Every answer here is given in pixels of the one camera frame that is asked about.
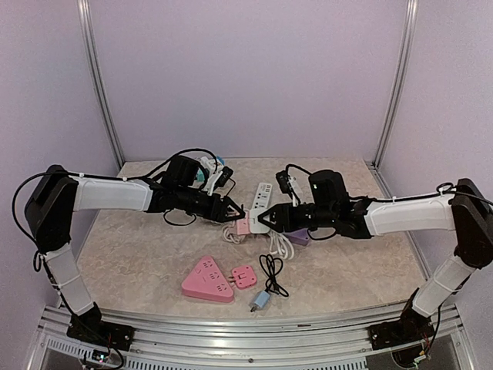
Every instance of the electrical plug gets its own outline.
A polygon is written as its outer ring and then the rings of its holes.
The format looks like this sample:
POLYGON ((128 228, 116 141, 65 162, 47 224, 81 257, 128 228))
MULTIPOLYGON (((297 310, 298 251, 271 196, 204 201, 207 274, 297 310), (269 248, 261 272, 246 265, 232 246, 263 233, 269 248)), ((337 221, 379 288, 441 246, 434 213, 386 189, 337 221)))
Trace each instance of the electrical plug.
POLYGON ((270 300, 270 293, 268 291, 259 291, 253 301, 250 303, 250 312, 257 310, 263 310, 270 300))

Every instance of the robotic arm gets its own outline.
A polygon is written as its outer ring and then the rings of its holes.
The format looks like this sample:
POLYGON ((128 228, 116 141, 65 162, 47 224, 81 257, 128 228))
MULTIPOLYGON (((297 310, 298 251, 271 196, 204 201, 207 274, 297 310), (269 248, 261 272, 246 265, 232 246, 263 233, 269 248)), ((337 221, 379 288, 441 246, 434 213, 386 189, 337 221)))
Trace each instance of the robotic arm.
MULTIPOLYGON (((281 173, 277 180, 281 189, 287 188, 282 183, 286 171, 281 173)), ((353 239, 425 229, 455 230, 457 235, 454 253, 411 295, 400 319, 369 327, 373 349, 436 334, 430 317, 474 271, 493 261, 493 211, 469 179, 459 180, 456 187, 442 184, 437 193, 391 200, 350 197, 340 173, 331 170, 311 174, 309 182, 314 203, 274 205, 259 222, 277 232, 329 227, 335 229, 332 236, 353 239)))
POLYGON ((243 208, 229 197, 191 187, 199 167, 193 159, 175 156, 166 171, 134 180, 49 167, 25 206, 25 217, 49 279, 72 314, 69 337, 124 351, 129 350, 133 337, 133 328, 101 320, 70 246, 72 213, 102 209, 165 213, 177 209, 216 222, 244 218, 243 208))

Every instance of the pink triangular power strip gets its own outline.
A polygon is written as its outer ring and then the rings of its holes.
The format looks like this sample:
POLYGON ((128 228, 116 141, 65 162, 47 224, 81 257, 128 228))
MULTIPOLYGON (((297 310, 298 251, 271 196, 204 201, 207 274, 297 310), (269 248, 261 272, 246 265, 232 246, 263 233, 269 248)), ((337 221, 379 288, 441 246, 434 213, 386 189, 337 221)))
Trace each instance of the pink triangular power strip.
POLYGON ((233 289, 211 256, 203 256, 182 283, 182 294, 187 297, 230 303, 233 289))

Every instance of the white power strip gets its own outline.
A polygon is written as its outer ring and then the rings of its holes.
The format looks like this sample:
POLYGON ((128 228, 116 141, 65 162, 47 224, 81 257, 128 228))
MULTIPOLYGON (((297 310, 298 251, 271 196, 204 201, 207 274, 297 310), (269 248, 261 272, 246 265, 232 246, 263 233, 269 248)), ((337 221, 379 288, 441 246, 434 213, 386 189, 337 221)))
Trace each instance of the white power strip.
POLYGON ((269 207, 270 195, 272 194, 271 183, 259 183, 257 193, 253 199, 252 208, 249 212, 250 233, 267 234, 270 228, 258 221, 259 214, 269 207))

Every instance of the purple power strip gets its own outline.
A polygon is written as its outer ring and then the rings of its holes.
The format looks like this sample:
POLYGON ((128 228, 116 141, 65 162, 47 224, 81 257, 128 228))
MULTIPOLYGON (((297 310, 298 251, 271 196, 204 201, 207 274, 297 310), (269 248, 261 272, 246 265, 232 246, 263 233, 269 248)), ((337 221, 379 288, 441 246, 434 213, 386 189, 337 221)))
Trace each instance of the purple power strip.
POLYGON ((301 229, 291 233, 283 233, 291 243, 298 245, 308 245, 310 237, 308 237, 308 229, 301 229))

